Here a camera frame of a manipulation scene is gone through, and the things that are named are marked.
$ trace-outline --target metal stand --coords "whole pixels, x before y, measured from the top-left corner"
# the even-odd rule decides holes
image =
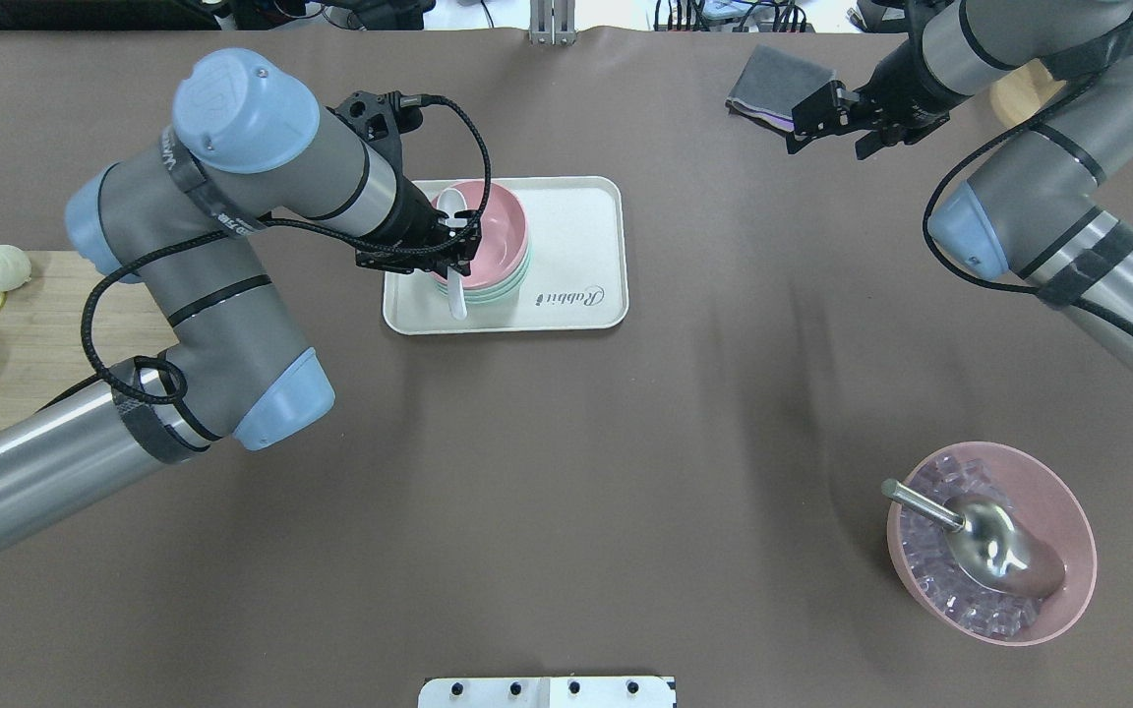
[[[531,44],[576,44],[576,0],[531,0]]]

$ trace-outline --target folded towel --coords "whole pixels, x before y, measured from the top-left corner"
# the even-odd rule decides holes
[[[833,69],[819,63],[772,46],[756,46],[724,104],[775,130],[791,133],[794,106],[835,76]]]

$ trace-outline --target white tray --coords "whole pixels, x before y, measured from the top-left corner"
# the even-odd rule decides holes
[[[458,180],[415,181],[427,198]],[[531,264],[514,295],[454,319],[431,274],[383,279],[383,321],[400,334],[607,329],[629,314],[620,188],[602,176],[494,179],[527,216]]]

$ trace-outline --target pink bowl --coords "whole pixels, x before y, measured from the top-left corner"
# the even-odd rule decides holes
[[[467,210],[476,210],[484,197],[484,180],[466,180],[451,184],[466,198]],[[433,206],[440,197],[432,198]],[[471,261],[471,274],[462,279],[463,290],[497,285],[510,278],[522,264],[527,255],[527,215],[516,194],[492,182],[488,203],[480,220],[480,247]],[[435,276],[440,282],[444,279]]]
[[[1074,626],[1082,617],[1087,606],[1092,602],[1096,590],[1096,573],[1098,560],[1096,539],[1092,537],[1092,526],[1087,521],[1083,507],[1065,483],[1056,474],[1047,469],[1042,462],[1030,454],[998,443],[957,443],[930,454],[908,475],[908,483],[927,462],[940,454],[953,454],[957,460],[981,460],[990,471],[995,487],[999,488],[1012,501],[1013,515],[1024,524],[1034,538],[1051,544],[1056,553],[1065,561],[1065,585],[1042,602],[1039,619],[1029,628],[1021,630],[1008,639],[993,639],[971,632],[947,615],[940,613],[932,602],[917,587],[917,578],[908,569],[903,553],[903,543],[898,531],[897,503],[891,504],[891,515],[886,523],[886,538],[891,544],[891,563],[904,587],[912,594],[921,607],[942,622],[956,628],[973,639],[1003,646],[1033,646],[1050,641]]]

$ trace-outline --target black cable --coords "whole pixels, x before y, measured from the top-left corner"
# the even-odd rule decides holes
[[[781,0],[755,0],[752,2],[750,0],[735,0],[735,1],[739,1],[739,3],[749,5],[750,9],[742,15],[742,22],[739,22],[736,24],[736,27],[733,28],[733,32],[746,32],[746,23],[748,22],[748,19],[750,19],[750,15],[755,12],[756,9],[773,8],[774,10],[777,10],[777,14],[780,14],[781,8],[784,5],[783,1]]]
[[[790,22],[790,15],[793,14],[793,3],[784,5],[781,11],[777,12],[777,17],[772,18],[773,32],[786,31],[786,23]]]
[[[947,190],[947,185],[951,184],[953,179],[956,179],[959,173],[962,173],[964,168],[971,165],[973,162],[979,160],[981,155],[986,155],[990,150],[995,150],[999,145],[1007,143],[1008,139],[1013,139],[1016,135],[1025,133],[1025,130],[1032,129],[1033,126],[1046,122],[1048,118],[1055,116],[1058,111],[1063,111],[1066,106],[1073,103],[1079,97],[1082,97],[1084,93],[1092,89],[1092,86],[1097,85],[1100,77],[1105,75],[1106,69],[1100,69],[1092,75],[1088,76],[1083,80],[1080,80],[1077,85],[1074,86],[1070,93],[1066,93],[1064,97],[1053,103],[1051,106],[1043,108],[1034,116],[1026,118],[1020,125],[1011,127],[1011,129],[1004,130],[1002,134],[990,138],[985,145],[974,150],[962,161],[957,162],[956,167],[952,168],[951,171],[939,181],[938,187],[935,187],[935,191],[930,194],[929,202],[926,204],[926,212],[921,215],[920,229],[922,236],[926,238],[926,246],[929,248],[930,254],[935,255],[935,259],[947,268],[952,273],[956,274],[957,278],[972,283],[976,287],[983,287],[988,290],[997,290],[1003,292],[1020,292],[1021,295],[1038,295],[1039,289],[1037,287],[1029,285],[1012,285],[1012,283],[994,282],[985,279],[974,276],[974,274],[964,271],[954,264],[952,259],[943,254],[938,247],[938,242],[935,242],[935,237],[929,232],[929,219],[935,213],[935,207],[938,205],[939,198],[943,193]],[[1084,297],[1079,297],[1077,300],[1073,301],[1074,308],[1082,309],[1084,313],[1093,315],[1094,317],[1105,319],[1106,323],[1119,329],[1128,336],[1133,338],[1133,323],[1130,319],[1122,317],[1122,315],[1116,314],[1113,309],[1105,308],[1102,305],[1096,304],[1096,301],[1090,301],[1084,299]]]
[[[347,31],[358,31],[359,27],[352,26],[353,17],[356,17],[356,12],[349,10],[347,15],[343,15],[343,24],[339,24],[334,22],[334,19],[330,18],[330,12],[323,12],[323,19],[326,19],[326,22],[330,23],[330,26],[346,28]]]
[[[807,32],[807,10],[800,8],[794,0],[786,3],[786,9],[781,14],[781,27],[773,24],[773,32]]]
[[[266,228],[281,227],[309,230],[310,232],[337,239],[337,241],[346,242],[347,245],[358,248],[359,250],[375,251],[375,254],[387,254],[394,256],[423,256],[427,254],[437,254],[437,251],[445,250],[446,248],[455,245],[455,242],[462,241],[462,239],[476,233],[478,228],[480,228],[480,219],[484,216],[484,211],[487,207],[488,197],[492,190],[492,160],[488,155],[487,145],[484,143],[484,136],[480,135],[480,131],[475,126],[475,121],[471,120],[471,117],[467,116],[466,111],[463,111],[463,109],[459,106],[454,100],[445,97],[445,95],[428,93],[423,94],[421,105],[446,106],[452,109],[454,113],[458,113],[458,118],[460,118],[460,120],[466,123],[467,129],[471,131],[471,136],[474,136],[476,145],[480,148],[482,160],[484,160],[484,196],[480,197],[480,204],[476,207],[475,213],[469,216],[466,224],[449,239],[445,239],[444,242],[438,242],[436,246],[406,248],[399,246],[385,246],[381,242],[368,242],[365,241],[364,238],[353,237],[332,228],[324,228],[324,225],[310,223],[310,221],[261,220],[261,223],[264,223]],[[163,359],[162,357],[139,357],[135,359],[135,362],[143,362],[150,368],[159,369],[162,376],[170,376],[174,390],[170,391],[165,395],[154,395],[152,393],[147,393],[147,391],[134,389],[134,386],[129,385],[129,383],[126,383],[121,381],[120,377],[113,375],[113,373],[109,370],[107,364],[104,364],[100,358],[99,351],[94,348],[94,310],[99,308],[99,300],[104,292],[108,292],[110,287],[114,285],[114,283],[120,281],[120,279],[127,276],[127,274],[134,273],[139,268],[145,267],[145,265],[153,264],[153,262],[159,259],[181,254],[181,251],[190,250],[191,248],[206,246],[208,242],[220,241],[220,239],[227,237],[229,237],[229,232],[225,232],[225,230],[212,230],[212,232],[191,238],[188,241],[174,242],[174,245],[157,248],[150,251],[150,254],[145,254],[144,256],[139,256],[138,258],[130,261],[129,264],[121,265],[120,268],[113,270],[107,278],[103,278],[103,280],[99,281],[99,283],[95,283],[91,293],[86,297],[86,304],[82,306],[80,318],[82,351],[86,355],[86,361],[90,361],[91,368],[94,369],[94,377],[97,377],[99,381],[112,386],[113,390],[119,391],[122,395],[126,395],[126,398],[139,400],[139,402],[153,404],[153,407],[167,407],[168,404],[179,402],[179,400],[184,398],[186,394],[186,376],[182,374],[181,369],[176,366],[176,364]],[[68,399],[69,395],[85,389],[85,386],[90,385],[91,382],[91,379],[86,379],[85,382],[69,386],[68,391],[65,391],[62,394],[59,394],[58,398],[50,400],[50,403],[46,403],[46,407],[51,407],[51,404],[59,402],[59,400]]]
[[[206,6],[203,6],[198,0],[174,0],[174,6],[190,10],[193,14],[198,15],[202,18],[210,19],[212,22],[212,26],[218,26],[216,15],[214,12],[221,8],[221,5],[206,8]]]
[[[312,19],[312,18],[315,18],[315,17],[317,17],[317,15],[320,15],[320,14],[323,14],[323,12],[324,12],[324,10],[326,10],[326,5],[323,5],[323,6],[321,6],[321,9],[320,9],[320,10],[317,10],[316,12],[314,12],[314,14],[310,14],[310,15],[292,15],[291,12],[288,12],[287,10],[283,10],[283,9],[282,9],[282,5],[279,5],[279,0],[273,0],[273,9],[274,9],[274,10],[275,10],[275,11],[276,11],[276,12],[278,12],[279,15],[282,15],[282,17],[284,17],[284,18],[292,18],[292,19]]]

